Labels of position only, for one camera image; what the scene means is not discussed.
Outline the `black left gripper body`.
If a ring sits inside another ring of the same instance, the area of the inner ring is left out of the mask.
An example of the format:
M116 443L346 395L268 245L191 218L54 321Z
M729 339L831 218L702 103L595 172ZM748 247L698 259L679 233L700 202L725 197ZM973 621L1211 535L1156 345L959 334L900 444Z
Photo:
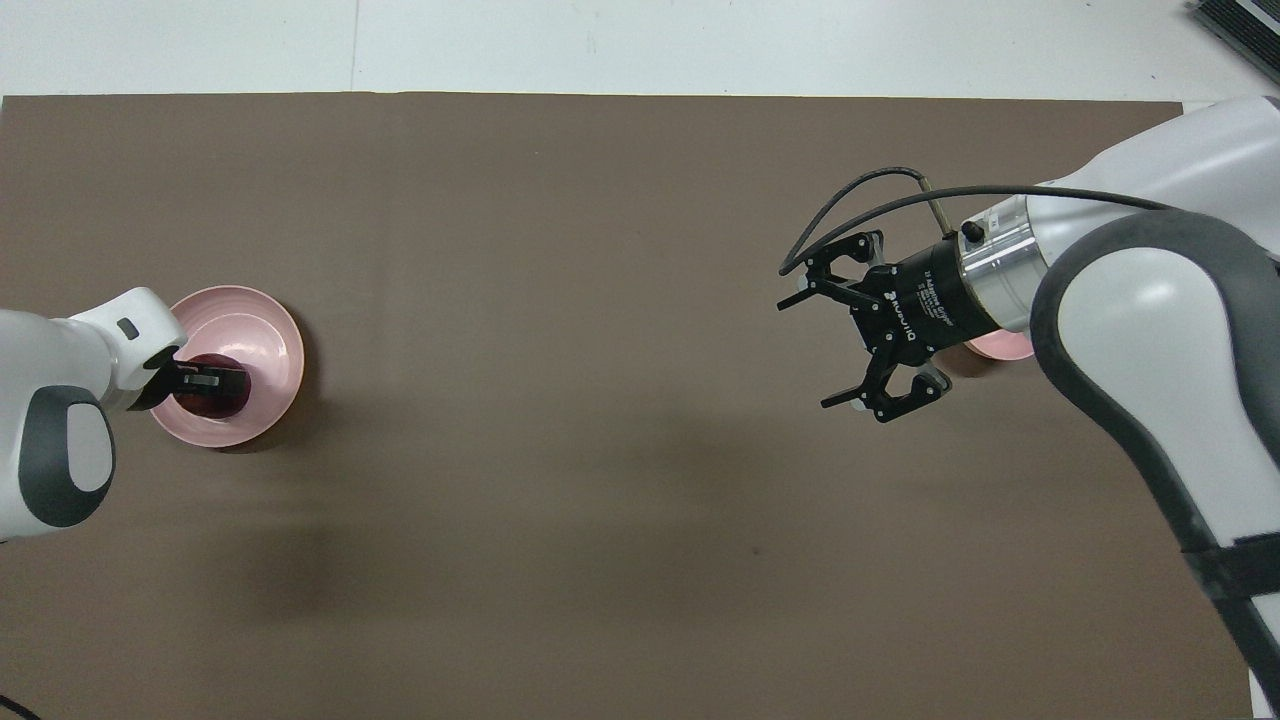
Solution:
M147 360L143 368L154 369L154 374L128 406L129 413L150 411L183 387L189 369L183 361L175 360L177 351L178 348L164 348Z

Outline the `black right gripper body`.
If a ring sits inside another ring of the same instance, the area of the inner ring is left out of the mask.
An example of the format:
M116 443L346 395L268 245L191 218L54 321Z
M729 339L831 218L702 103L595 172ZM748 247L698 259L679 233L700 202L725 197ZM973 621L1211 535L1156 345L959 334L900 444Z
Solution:
M873 266L854 288L870 300L850 310L852 323L864 346L891 364L920 366L942 348L998 329L965 284L952 241Z

